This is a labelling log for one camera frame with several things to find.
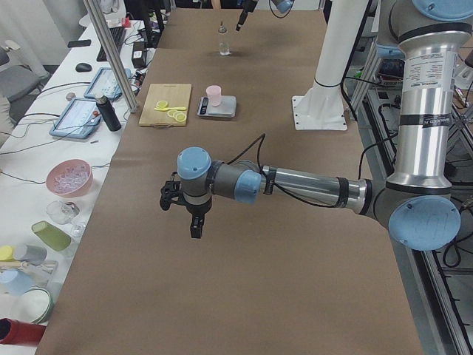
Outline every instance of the white plate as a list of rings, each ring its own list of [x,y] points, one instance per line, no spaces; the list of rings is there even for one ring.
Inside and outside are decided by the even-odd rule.
[[[10,316],[14,320],[34,323],[49,311],[50,306],[50,293],[42,288],[34,288],[22,294],[13,303]]]

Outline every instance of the blue joint cap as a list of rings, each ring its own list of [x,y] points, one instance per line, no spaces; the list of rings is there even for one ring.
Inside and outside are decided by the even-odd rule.
[[[400,205],[389,219],[389,234],[414,250],[439,249],[460,230],[460,213],[444,197],[420,196]]]
[[[412,0],[419,12],[437,21],[455,22],[473,15],[472,0]]]
[[[383,44],[376,44],[376,49],[379,58],[384,59],[404,59],[405,55],[402,51],[394,46],[384,46]]]
[[[177,156],[177,174],[184,180],[194,180],[206,174],[211,163],[205,149],[191,146]]]
[[[293,2],[290,1],[290,0],[285,0],[281,3],[279,3],[277,7],[278,11],[280,13],[286,13],[287,11],[289,11],[289,9],[293,6]]]
[[[243,203],[254,203],[258,196],[261,175],[253,170],[245,170],[235,185],[235,200]]]

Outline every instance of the brown table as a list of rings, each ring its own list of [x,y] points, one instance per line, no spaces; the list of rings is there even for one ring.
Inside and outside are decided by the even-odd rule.
[[[346,132],[296,132],[292,95],[312,85],[320,12],[278,20],[235,10],[174,12],[151,83],[192,83],[188,126],[157,130],[131,117],[38,355],[421,354],[387,232],[349,210],[260,196],[214,198],[204,236],[190,214],[159,207],[160,187],[187,146],[228,160],[262,132],[262,162],[355,178],[362,145]],[[220,19],[232,55],[220,57]],[[232,122],[193,112],[209,84],[238,99]],[[255,150],[248,158],[255,158]]]

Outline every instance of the light blue cup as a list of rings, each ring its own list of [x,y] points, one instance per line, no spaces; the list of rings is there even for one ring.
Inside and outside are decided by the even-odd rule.
[[[0,274],[0,283],[13,296],[21,296],[35,285],[35,281],[28,274],[15,268],[6,270]]]

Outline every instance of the black phone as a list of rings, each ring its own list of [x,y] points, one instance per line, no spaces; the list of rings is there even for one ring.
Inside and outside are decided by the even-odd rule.
[[[71,41],[67,44],[67,48],[75,48],[75,47],[88,47],[92,41],[89,39],[83,39],[81,41]]]

